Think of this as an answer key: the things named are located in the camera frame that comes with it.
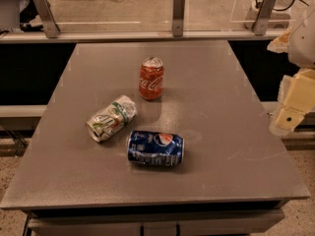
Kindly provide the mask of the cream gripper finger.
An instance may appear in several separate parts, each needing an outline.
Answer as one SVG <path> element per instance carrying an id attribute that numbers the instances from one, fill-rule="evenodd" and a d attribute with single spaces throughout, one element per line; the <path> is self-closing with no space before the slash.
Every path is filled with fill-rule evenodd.
<path id="1" fill-rule="evenodd" d="M 288 53 L 288 42 L 291 29 L 286 29 L 280 36 L 272 40 L 267 49 L 274 53 Z"/>
<path id="2" fill-rule="evenodd" d="M 315 70 L 301 68 L 293 77 L 284 75 L 280 83 L 278 104 L 269 130 L 273 135 L 285 136 L 315 108 Z"/>

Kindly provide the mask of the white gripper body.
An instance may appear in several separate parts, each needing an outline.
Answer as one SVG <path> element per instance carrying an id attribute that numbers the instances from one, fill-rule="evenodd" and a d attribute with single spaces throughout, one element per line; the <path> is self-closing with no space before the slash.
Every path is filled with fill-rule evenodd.
<path id="1" fill-rule="evenodd" d="M 315 68 L 315 7 L 308 7 L 292 25 L 288 60 L 300 68 Z"/>

